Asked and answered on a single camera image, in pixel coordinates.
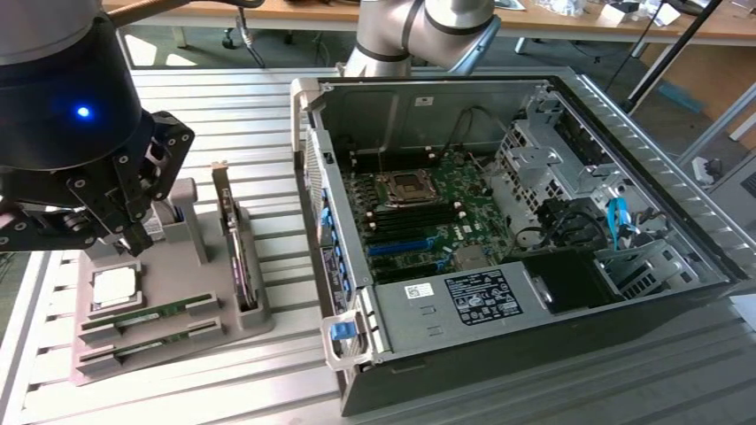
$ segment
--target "blue pcie slot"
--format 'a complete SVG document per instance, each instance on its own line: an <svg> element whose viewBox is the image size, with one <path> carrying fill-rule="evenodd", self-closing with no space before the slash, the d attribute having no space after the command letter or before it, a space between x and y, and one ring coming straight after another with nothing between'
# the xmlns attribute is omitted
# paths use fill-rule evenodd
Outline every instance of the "blue pcie slot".
<svg viewBox="0 0 756 425"><path fill-rule="evenodd" d="M427 237L419 241L409 241L403 243L393 243L392 245L368 246L368 255L389 255L400 254L401 252L425 251L433 247L436 237Z"/></svg>

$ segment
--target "motherboard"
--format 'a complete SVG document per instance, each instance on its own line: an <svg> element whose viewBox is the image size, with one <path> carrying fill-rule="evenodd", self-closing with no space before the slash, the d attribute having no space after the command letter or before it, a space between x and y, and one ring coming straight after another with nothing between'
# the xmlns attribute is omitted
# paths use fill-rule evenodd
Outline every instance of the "motherboard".
<svg viewBox="0 0 756 425"><path fill-rule="evenodd" d="M372 157L352 156L343 179L375 282L499 264L512 251L512 238L472 154ZM376 161L379 168L384 163L393 167L376 170ZM424 167L397 169L407 164Z"/></svg>

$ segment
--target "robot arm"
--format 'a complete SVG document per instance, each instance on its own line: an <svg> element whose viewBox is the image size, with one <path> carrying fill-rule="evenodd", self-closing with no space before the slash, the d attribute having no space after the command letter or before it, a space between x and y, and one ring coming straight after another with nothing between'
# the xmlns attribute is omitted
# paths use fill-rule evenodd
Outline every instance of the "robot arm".
<svg viewBox="0 0 756 425"><path fill-rule="evenodd" d="M493 0L363 0L343 74L408 76L409 55L469 74L500 26Z"/></svg>
<svg viewBox="0 0 756 425"><path fill-rule="evenodd" d="M151 247L141 221L169 194L193 132L141 110L116 27L188 2L145 0L111 16L99 0L4 2L0 251L84 249L97 239L133 256Z"/></svg>

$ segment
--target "cpu socket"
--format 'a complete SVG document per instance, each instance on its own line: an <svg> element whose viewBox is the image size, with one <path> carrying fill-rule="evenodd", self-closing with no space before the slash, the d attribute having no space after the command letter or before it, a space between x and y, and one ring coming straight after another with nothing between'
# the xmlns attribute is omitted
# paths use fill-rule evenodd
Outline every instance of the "cpu socket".
<svg viewBox="0 0 756 425"><path fill-rule="evenodd" d="M427 204L439 200L439 193L425 170L387 173L379 183L387 186L388 201L393 205Z"/></svg>

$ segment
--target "floor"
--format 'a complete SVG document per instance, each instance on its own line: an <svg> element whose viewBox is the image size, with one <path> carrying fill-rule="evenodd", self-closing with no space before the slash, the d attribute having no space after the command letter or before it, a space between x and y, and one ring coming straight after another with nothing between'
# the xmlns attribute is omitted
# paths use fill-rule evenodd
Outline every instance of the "floor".
<svg viewBox="0 0 756 425"><path fill-rule="evenodd" d="M285 44L285 31L253 31L255 48L265 66L269 68L333 66L347 61L352 50L352 33L296 31L293 43ZM125 28L125 40L129 44L135 67L191 67L191 68L249 68L256 67L244 47L228 50L221 46L223 30L215 28L187 27L185 36L189 46L179 49L169 27L133 26ZM233 42L241 45L239 34L233 32ZM613 42L581 42L561 40L529 42L525 54L513 53L516 40L499 37L481 61L481 66L571 66L585 73L604 87L624 60L629 44ZM609 95L621 101L632 91L647 71L645 65L631 59L617 76ZM659 142L669 155L679 155L711 125L711 119L673 102L669 98L652 93L635 115L640 126ZM720 135L708 149L701 152L705 158L721 160L721 170L727 173L747 151L725 135ZM5 277L0 279L0 329L12 312L17 288L21 282L27 255L16 255Z"/></svg>

